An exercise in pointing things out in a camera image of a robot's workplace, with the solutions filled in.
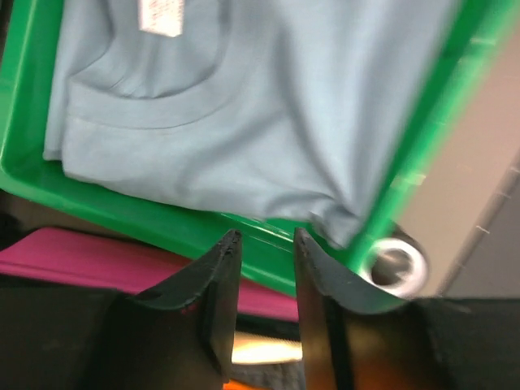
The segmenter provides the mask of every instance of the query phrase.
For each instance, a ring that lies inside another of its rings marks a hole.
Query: light blue t-shirt
[[[65,173],[133,197],[314,223],[365,221],[459,0],[66,0],[45,140]]]

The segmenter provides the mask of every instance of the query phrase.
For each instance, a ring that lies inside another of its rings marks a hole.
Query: pink fabric
[[[0,252],[0,273],[55,283],[139,293],[189,263],[174,253],[110,238],[44,227]],[[238,311],[297,321],[291,298],[243,279]]]

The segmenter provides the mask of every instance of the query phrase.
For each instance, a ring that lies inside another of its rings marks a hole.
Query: clothing label
[[[182,34],[184,0],[139,0],[139,12],[140,30],[166,37]]]

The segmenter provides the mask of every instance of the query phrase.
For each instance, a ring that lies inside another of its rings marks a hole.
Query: black surface
[[[520,388],[520,301],[427,299],[414,303],[454,390]]]

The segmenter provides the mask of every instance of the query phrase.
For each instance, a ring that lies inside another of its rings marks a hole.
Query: white tape roll
[[[400,298],[413,298],[428,278],[428,264],[421,251],[400,238],[377,240],[372,247],[374,261],[361,269],[360,276],[374,286]],[[386,283],[377,283],[383,272]]]

